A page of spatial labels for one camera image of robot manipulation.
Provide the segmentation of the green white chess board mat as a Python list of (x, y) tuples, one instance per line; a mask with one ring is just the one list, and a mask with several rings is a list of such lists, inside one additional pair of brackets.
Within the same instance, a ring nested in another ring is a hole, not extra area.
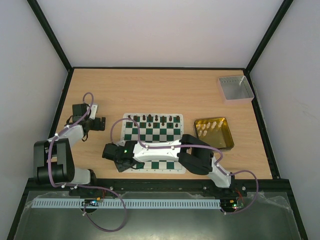
[[(152, 116), (152, 121), (148, 121), (149, 114)], [(155, 121), (155, 115), (158, 115), (158, 121)], [(140, 140), (146, 143), (163, 143), (179, 140), (184, 134), (182, 114), (125, 113), (123, 117), (133, 119), (135, 122), (122, 121), (119, 141), (122, 146), (125, 141), (136, 141), (139, 136)], [(185, 174), (186, 169), (173, 160), (152, 159), (120, 173)]]

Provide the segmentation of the gold tin tray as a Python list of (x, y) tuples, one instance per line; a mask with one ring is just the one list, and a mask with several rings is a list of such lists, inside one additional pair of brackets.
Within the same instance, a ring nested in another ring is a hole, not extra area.
[(198, 139), (222, 152), (230, 151), (235, 146), (225, 117), (197, 119), (193, 128)]

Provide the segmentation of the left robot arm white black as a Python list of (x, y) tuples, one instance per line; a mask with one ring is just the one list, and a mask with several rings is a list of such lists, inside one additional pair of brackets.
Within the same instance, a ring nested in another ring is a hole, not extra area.
[(72, 146), (78, 141), (85, 142), (88, 139), (89, 131), (104, 131), (106, 125), (105, 117), (96, 117), (98, 105), (87, 103), (74, 104), (72, 115), (67, 119), (62, 133), (57, 139), (49, 138), (37, 141), (33, 146), (33, 177), (40, 185), (50, 184), (48, 170), (48, 156), (50, 144), (51, 175), (53, 182), (58, 184), (89, 185), (94, 183), (96, 175), (92, 169), (75, 167)]

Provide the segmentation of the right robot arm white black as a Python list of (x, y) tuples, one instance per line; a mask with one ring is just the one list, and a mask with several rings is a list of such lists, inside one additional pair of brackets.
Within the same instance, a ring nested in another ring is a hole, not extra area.
[(192, 174), (208, 176), (224, 196), (229, 196), (236, 189), (231, 173), (220, 166), (222, 152), (190, 134), (167, 142), (142, 142), (138, 139), (107, 143), (102, 158), (114, 162), (119, 172), (148, 161), (178, 162)]

